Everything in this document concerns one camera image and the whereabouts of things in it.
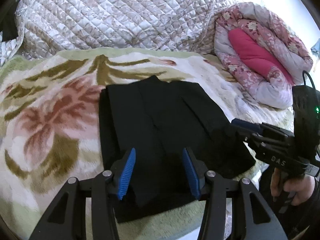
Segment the person's right hand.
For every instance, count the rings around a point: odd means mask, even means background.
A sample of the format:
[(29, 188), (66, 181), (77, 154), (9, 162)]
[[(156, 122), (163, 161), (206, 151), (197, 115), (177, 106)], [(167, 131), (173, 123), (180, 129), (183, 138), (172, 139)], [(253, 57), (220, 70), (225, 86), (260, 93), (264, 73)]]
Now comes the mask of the person's right hand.
[(305, 175), (301, 178), (289, 179), (284, 183), (283, 188), (281, 189), (279, 186), (280, 175), (281, 171), (278, 168), (275, 168), (270, 185), (271, 195), (273, 198), (279, 197), (282, 190), (285, 192), (296, 193), (291, 202), (293, 206), (300, 205), (311, 198), (316, 185), (315, 177)]

